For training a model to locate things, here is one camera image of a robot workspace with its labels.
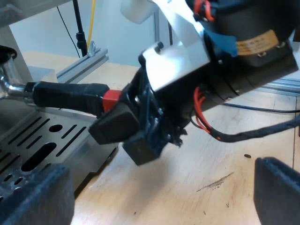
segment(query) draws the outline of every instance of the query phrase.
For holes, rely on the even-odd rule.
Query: wooden table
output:
[[[77,60],[37,52],[24,58],[29,65],[56,72]],[[107,62],[81,83],[107,83],[121,90],[136,70]],[[296,97],[252,91],[232,103],[293,110]],[[213,127],[234,134],[290,120],[295,114],[218,106],[205,116]],[[187,132],[181,148],[169,144],[159,160],[140,167],[120,146],[112,162],[77,197],[72,224],[258,225],[253,203],[255,159],[273,156],[300,170],[298,130],[231,144],[192,125]]]

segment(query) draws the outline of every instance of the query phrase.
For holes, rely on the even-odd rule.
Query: black pole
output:
[[[73,0],[73,5],[74,5],[74,11],[75,11],[75,16],[76,16],[76,21],[77,21],[77,27],[78,27],[78,33],[76,34],[77,38],[77,47],[81,49],[82,56],[87,55],[88,53],[88,46],[85,40],[85,35],[83,32],[83,25],[81,23],[81,17],[80,17],[80,11],[79,11],[79,6],[78,6],[78,1]]]

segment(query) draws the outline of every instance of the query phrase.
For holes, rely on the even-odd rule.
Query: yellow cable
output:
[[[92,32],[93,32],[95,6],[96,6],[96,0],[92,0],[92,12],[91,12],[91,15],[90,15],[90,30],[89,30],[89,38],[88,38],[88,42],[87,42],[88,49],[90,47],[90,40],[92,38]]]

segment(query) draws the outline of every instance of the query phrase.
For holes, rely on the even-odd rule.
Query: slotted metal plate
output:
[[[88,132],[95,118],[48,109],[36,111],[0,142],[0,201],[50,164],[70,168],[76,189],[116,147],[98,145]]]

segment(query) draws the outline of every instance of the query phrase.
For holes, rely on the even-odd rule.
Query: blue tape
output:
[[[238,56],[238,48],[236,46],[236,37],[217,34],[209,30],[205,30],[211,40],[219,46],[224,52],[231,54],[232,57]]]

